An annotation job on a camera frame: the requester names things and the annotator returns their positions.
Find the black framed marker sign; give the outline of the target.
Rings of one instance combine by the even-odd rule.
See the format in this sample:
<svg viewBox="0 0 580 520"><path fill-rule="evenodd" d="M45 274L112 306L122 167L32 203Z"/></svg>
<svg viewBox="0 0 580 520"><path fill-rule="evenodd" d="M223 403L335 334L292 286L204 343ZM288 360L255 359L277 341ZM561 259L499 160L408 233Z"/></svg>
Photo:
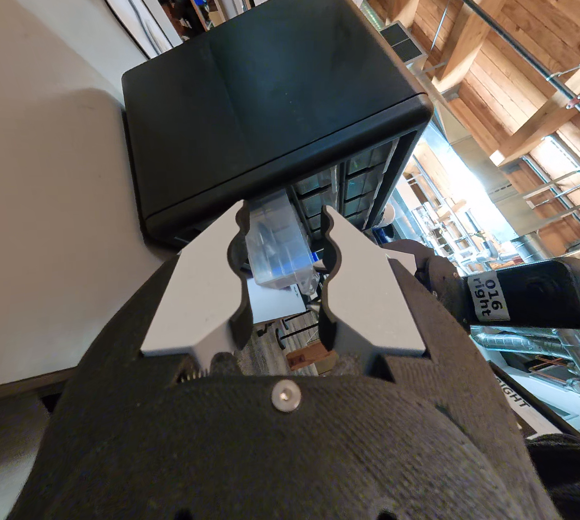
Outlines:
<svg viewBox="0 0 580 520"><path fill-rule="evenodd" d="M488 364L516 416L518 425L521 427L521 434L525 439L552 434L568 435L579 439L579 430L570 424L571 419L562 418L492 361L488 361Z"/></svg>

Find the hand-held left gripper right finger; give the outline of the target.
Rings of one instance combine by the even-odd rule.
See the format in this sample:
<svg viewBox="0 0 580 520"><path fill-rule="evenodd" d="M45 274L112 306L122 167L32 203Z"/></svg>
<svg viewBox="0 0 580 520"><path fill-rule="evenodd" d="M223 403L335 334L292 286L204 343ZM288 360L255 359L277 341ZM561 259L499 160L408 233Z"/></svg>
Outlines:
<svg viewBox="0 0 580 520"><path fill-rule="evenodd" d="M326 350L351 355L371 369L381 355L419 358L426 345L386 250L331 206L321 211L327 277L318 312Z"/></svg>

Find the clear plastic drawer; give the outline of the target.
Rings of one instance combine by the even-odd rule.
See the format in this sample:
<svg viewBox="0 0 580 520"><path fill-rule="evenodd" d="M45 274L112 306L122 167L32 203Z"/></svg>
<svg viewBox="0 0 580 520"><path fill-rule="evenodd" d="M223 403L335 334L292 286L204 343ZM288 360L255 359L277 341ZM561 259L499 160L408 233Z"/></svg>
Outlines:
<svg viewBox="0 0 580 520"><path fill-rule="evenodd" d="M315 294L320 275L285 190L250 202L250 230L245 237L253 278L259 286L282 290L297 285Z"/></svg>

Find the wooden beam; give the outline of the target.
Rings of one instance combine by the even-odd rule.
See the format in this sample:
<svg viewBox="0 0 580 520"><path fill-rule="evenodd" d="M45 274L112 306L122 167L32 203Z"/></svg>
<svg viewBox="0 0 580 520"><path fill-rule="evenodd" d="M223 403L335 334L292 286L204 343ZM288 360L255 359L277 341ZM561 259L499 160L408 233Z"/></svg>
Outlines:
<svg viewBox="0 0 580 520"><path fill-rule="evenodd" d="M297 371L311 365L322 363L323 366L319 372L325 373L330 371L337 363L337 353L325 348L322 342L316 341L305 347L291 351L286 355L286 362L290 371Z"/></svg>

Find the air vent unit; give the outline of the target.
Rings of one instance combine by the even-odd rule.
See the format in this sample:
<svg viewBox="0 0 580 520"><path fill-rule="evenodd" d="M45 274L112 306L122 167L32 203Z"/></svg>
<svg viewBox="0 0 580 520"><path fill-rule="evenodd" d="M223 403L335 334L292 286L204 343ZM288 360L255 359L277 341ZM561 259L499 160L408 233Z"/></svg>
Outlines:
<svg viewBox="0 0 580 520"><path fill-rule="evenodd" d="M413 75L424 72L427 52L400 21L387 25L379 33Z"/></svg>

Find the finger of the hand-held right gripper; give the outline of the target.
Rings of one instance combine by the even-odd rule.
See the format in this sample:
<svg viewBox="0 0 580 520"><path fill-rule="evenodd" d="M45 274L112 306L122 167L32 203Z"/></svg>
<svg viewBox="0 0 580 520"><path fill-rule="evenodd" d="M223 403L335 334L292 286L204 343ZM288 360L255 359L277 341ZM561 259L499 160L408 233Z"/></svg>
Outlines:
<svg viewBox="0 0 580 520"><path fill-rule="evenodd" d="M381 245L388 257L398 260L414 276L422 276L427 271L431 258L431 248L417 241L393 241Z"/></svg>

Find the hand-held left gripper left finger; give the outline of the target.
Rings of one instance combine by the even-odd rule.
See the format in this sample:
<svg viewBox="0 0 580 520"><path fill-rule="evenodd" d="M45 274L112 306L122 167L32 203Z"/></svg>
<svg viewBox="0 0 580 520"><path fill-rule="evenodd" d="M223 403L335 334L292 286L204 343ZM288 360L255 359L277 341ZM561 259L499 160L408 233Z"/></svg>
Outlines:
<svg viewBox="0 0 580 520"><path fill-rule="evenodd" d="M145 357L187 354L209 371L214 356L243 348L253 329L241 272L249 228L241 200L181 250L141 344Z"/></svg>

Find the black parts drawer cabinet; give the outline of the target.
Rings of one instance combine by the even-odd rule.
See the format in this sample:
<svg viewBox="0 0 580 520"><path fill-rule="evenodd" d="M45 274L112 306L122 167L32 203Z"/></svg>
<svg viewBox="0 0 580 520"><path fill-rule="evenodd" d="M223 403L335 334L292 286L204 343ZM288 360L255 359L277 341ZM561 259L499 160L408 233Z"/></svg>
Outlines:
<svg viewBox="0 0 580 520"><path fill-rule="evenodd" d="M240 200L289 197L294 183L398 140L370 228L434 110L352 0L269 0L121 85L141 232L176 249Z"/></svg>

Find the rows of clear cabinet drawers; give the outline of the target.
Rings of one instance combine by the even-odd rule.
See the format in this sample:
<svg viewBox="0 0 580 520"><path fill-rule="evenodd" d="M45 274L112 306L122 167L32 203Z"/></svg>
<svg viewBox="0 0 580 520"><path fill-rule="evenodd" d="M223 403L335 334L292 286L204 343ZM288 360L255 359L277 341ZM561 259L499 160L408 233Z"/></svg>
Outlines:
<svg viewBox="0 0 580 520"><path fill-rule="evenodd" d="M331 206L358 230L368 222L398 140L366 150L294 183L288 190L310 243L322 238L321 211Z"/></svg>

